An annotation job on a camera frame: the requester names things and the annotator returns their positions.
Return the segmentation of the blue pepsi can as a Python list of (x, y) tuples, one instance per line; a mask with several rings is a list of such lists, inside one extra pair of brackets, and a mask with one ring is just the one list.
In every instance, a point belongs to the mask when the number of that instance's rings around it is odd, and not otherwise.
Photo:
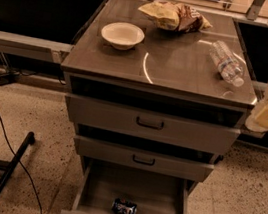
[(132, 203), (121, 198), (116, 198), (112, 204), (112, 212), (115, 214), (136, 214), (137, 205), (136, 203)]

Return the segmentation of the grey drawer cabinet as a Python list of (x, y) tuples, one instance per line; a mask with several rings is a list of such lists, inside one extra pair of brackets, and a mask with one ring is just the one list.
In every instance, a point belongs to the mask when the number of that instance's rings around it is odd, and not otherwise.
[[(139, 7), (138, 0), (108, 0), (63, 62), (67, 94), (240, 130), (256, 101), (253, 87), (224, 81), (209, 55), (216, 40), (240, 47), (232, 19), (212, 15), (209, 31), (181, 34), (157, 29)], [(103, 27), (115, 22), (136, 25), (144, 39), (130, 50), (116, 50), (101, 35)], [(72, 123), (76, 136), (203, 164), (214, 166), (226, 154)]]

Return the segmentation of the open bottom grey drawer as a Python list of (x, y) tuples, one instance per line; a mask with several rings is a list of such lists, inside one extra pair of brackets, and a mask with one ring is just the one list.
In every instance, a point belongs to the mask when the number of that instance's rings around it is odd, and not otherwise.
[(91, 160), (69, 210), (60, 214), (115, 214), (114, 199), (136, 203), (136, 214), (187, 214), (187, 182), (101, 160)]

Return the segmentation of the middle grey drawer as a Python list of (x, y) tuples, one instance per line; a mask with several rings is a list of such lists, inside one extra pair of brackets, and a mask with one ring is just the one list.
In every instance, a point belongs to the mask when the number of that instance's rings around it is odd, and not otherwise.
[(77, 153), (84, 157), (114, 162), (114, 164), (158, 172), (190, 181), (202, 183), (214, 168), (213, 165), (203, 164), (203, 162), (184, 160), (84, 136), (77, 135), (74, 140)]

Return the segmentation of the top grey drawer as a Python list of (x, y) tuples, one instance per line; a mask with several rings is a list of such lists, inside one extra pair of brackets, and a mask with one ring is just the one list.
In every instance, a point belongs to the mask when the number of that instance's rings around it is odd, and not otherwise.
[(225, 154), (239, 136), (232, 127), (214, 125), (86, 96), (66, 95), (69, 119), (78, 124), (160, 143)]

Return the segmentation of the clear plastic water bottle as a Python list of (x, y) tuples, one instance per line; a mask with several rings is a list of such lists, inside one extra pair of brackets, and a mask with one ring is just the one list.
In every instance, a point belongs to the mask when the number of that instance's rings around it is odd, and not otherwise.
[(218, 40), (212, 43), (209, 54), (224, 81), (235, 87), (240, 87), (244, 84), (241, 64), (225, 42)]

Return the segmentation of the yellow brown chip bag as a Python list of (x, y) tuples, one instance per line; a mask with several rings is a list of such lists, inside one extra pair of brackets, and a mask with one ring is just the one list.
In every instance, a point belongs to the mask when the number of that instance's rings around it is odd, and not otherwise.
[(212, 27), (206, 17), (184, 3), (155, 1), (143, 4), (138, 9), (162, 30), (190, 33)]

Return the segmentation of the white bowl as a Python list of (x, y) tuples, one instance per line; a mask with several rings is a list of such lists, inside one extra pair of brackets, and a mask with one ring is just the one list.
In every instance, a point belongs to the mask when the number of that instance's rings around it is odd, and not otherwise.
[(130, 50), (144, 39), (142, 29), (131, 23), (115, 22), (102, 28), (102, 38), (116, 50)]

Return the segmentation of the grey desk rail left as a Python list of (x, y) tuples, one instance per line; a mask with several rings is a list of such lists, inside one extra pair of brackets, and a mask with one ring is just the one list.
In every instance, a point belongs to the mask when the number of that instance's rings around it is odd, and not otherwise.
[(60, 64), (72, 48), (72, 44), (0, 31), (1, 53)]

